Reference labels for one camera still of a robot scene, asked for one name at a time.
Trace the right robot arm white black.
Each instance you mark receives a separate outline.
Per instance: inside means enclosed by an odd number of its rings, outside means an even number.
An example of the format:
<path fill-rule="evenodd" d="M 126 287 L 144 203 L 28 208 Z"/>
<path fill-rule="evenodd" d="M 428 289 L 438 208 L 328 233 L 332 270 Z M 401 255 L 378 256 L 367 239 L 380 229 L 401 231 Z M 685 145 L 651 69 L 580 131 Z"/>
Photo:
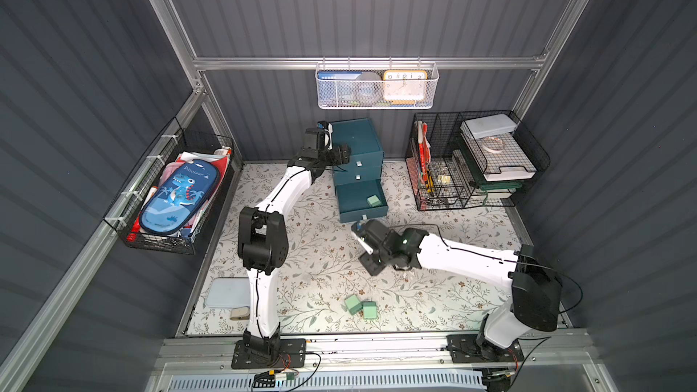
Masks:
<path fill-rule="evenodd" d="M 389 267 L 442 270 L 502 290 L 505 301 L 486 315 L 475 340 L 486 359 L 513 350 L 530 330 L 557 329 L 563 288 L 560 274 L 540 264 L 528 245 L 521 250 L 491 250 L 447 241 L 439 232 L 421 228 L 397 232 L 378 220 L 353 223 L 351 232 L 365 250 L 359 261 L 372 276 Z"/>

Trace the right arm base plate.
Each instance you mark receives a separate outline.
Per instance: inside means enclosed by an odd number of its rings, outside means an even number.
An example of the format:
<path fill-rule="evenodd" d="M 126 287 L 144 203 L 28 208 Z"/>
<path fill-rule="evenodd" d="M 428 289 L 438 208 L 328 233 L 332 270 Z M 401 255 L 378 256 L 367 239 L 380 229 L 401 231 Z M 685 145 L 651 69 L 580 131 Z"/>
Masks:
<path fill-rule="evenodd" d="M 517 363 L 525 358 L 517 340 L 508 348 L 499 348 L 476 334 L 452 334 L 446 340 L 446 351 L 454 364 Z"/>

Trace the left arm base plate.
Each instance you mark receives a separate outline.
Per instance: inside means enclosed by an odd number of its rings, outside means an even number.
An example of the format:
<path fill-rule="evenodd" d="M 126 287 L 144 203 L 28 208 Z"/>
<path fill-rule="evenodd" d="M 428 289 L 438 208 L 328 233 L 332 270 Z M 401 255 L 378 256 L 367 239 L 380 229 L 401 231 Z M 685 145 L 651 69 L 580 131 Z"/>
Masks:
<path fill-rule="evenodd" d="M 306 359 L 305 339 L 281 339 L 264 342 L 252 339 L 235 343 L 232 369 L 303 368 Z"/>

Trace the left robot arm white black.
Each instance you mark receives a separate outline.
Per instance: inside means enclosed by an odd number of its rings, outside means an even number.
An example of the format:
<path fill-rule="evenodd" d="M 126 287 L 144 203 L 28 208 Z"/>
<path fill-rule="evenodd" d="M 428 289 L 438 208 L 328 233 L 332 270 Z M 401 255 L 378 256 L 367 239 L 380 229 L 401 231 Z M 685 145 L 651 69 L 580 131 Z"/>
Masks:
<path fill-rule="evenodd" d="M 333 124 L 321 121 L 305 131 L 303 147 L 269 195 L 241 210 L 238 256 L 250 284 L 250 319 L 243 334 L 247 348 L 274 354 L 280 345 L 275 290 L 279 269 L 290 252 L 285 217 L 324 172 L 349 161 L 350 147 L 334 143 Z"/>

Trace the teal drawer cabinet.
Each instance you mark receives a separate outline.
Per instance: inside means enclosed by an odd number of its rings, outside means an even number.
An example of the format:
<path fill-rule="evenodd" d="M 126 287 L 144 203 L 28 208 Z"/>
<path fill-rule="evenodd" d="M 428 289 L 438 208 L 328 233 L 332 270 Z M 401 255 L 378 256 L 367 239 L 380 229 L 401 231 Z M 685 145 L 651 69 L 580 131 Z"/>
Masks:
<path fill-rule="evenodd" d="M 346 143 L 350 162 L 335 168 L 333 181 L 339 221 L 350 223 L 386 217 L 388 201 L 382 188 L 384 151 L 378 133 L 368 118 L 332 124 L 334 144 Z M 370 207 L 368 197 L 377 195 L 379 207 Z"/>

